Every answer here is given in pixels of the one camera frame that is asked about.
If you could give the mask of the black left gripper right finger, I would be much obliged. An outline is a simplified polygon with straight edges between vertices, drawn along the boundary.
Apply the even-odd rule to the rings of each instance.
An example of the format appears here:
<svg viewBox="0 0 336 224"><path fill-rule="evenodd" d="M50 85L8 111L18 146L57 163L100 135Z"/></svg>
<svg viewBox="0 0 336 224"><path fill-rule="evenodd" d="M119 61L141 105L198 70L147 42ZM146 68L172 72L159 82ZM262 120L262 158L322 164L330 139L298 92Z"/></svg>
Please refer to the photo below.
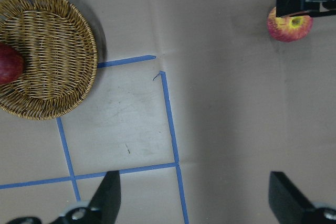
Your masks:
<svg viewBox="0 0 336 224"><path fill-rule="evenodd" d="M314 205L284 172L270 172L268 203L279 223L335 223L335 208Z"/></svg>

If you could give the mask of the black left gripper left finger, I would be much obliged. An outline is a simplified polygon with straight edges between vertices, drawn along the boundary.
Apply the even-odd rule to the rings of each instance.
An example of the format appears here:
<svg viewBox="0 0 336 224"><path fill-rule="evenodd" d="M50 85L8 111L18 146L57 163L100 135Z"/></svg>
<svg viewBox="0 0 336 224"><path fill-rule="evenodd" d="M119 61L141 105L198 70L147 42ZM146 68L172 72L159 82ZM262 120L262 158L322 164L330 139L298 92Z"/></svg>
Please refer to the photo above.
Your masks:
<svg viewBox="0 0 336 224"><path fill-rule="evenodd" d="M108 171L92 199L86 204L69 209L54 224L115 223L121 206L121 183L118 170Z"/></svg>

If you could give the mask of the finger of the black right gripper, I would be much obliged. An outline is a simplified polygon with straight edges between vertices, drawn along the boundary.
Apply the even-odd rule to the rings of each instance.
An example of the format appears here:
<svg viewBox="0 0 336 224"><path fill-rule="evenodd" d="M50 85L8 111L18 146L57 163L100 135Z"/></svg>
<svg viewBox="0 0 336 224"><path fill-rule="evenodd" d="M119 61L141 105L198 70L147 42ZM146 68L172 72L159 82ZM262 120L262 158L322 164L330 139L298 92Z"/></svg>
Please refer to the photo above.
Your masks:
<svg viewBox="0 0 336 224"><path fill-rule="evenodd" d="M335 0L276 0L276 16L324 17L335 15Z"/></svg>

